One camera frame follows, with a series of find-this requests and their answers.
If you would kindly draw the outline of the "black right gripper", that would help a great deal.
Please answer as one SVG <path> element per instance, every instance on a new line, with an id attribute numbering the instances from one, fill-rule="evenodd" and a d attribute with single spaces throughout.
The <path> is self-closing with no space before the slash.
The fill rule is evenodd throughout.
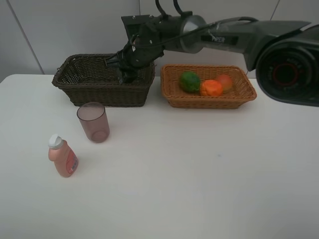
<path id="1" fill-rule="evenodd" d="M 162 35 L 160 42 L 151 41 L 146 43 L 138 35 L 128 40 L 127 44 L 107 58 L 107 66 L 117 68 L 119 84 L 130 84 L 137 78 L 137 71 L 163 55 L 164 32 L 163 22 L 160 21 L 158 29 Z"/>

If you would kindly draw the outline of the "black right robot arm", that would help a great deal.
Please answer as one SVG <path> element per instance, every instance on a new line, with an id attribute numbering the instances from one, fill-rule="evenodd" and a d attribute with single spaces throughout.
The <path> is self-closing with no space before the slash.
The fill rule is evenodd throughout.
<path id="1" fill-rule="evenodd" d="M 179 16 L 123 17 L 128 42 L 105 61 L 121 83 L 165 51 L 196 54 L 203 48 L 240 53 L 261 90 L 275 101 L 319 104 L 319 27 L 307 21 L 235 17 L 206 23 L 191 12 Z"/>

